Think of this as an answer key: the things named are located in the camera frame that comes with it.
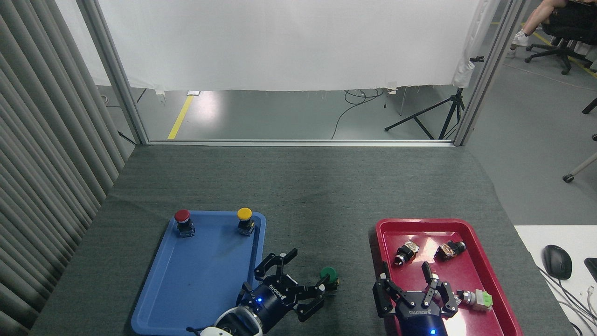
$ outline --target white curtain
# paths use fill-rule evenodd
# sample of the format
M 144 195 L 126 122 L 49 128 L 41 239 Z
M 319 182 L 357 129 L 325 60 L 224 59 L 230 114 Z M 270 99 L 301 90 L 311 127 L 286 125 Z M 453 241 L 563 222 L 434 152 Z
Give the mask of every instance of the white curtain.
M 75 0 L 58 3 L 94 81 L 109 85 Z M 474 27 L 489 25 L 481 6 L 497 3 L 100 0 L 133 87 L 272 91 L 452 84 L 485 35 Z

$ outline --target black computer mouse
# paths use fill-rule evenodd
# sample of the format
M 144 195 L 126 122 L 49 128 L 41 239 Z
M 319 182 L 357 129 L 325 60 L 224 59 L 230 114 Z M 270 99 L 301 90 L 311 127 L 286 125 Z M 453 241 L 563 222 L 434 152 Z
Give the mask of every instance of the black computer mouse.
M 560 280 L 570 279 L 572 275 L 572 259 L 568 252 L 556 245 L 547 245 L 542 253 L 545 271 Z

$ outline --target person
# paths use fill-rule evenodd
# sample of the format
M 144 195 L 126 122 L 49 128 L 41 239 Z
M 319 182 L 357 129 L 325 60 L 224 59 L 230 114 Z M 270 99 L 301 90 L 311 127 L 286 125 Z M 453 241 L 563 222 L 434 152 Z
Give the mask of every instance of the person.
M 597 0 L 543 0 L 531 13 L 521 31 L 514 35 L 506 57 L 513 58 L 517 47 L 528 46 L 528 37 L 539 24 L 587 27 L 597 17 Z

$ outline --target blue tray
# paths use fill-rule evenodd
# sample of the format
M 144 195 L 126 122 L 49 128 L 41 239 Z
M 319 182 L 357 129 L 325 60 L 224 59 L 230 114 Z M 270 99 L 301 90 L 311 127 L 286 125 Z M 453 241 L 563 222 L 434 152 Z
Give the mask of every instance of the blue tray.
M 191 211 L 195 236 L 179 236 L 174 217 L 159 246 L 131 318 L 141 335 L 189 336 L 188 326 L 212 325 L 234 307 L 244 281 L 263 257 L 265 217 L 253 212 L 255 231 L 237 232 L 236 212 Z

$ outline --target gray table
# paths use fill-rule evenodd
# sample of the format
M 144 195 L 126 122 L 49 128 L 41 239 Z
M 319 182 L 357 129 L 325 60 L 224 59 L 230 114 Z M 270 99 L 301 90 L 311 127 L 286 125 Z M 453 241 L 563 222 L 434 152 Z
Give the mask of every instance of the gray table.
M 383 218 L 471 223 L 524 334 L 576 334 L 465 148 L 201 146 L 134 150 L 31 334 L 134 335 L 130 317 L 173 213 L 242 206 L 267 217 L 264 253 L 298 249 L 293 278 L 309 283 L 327 265 L 341 277 L 311 319 L 289 314 L 268 335 L 387 332 L 371 295 Z

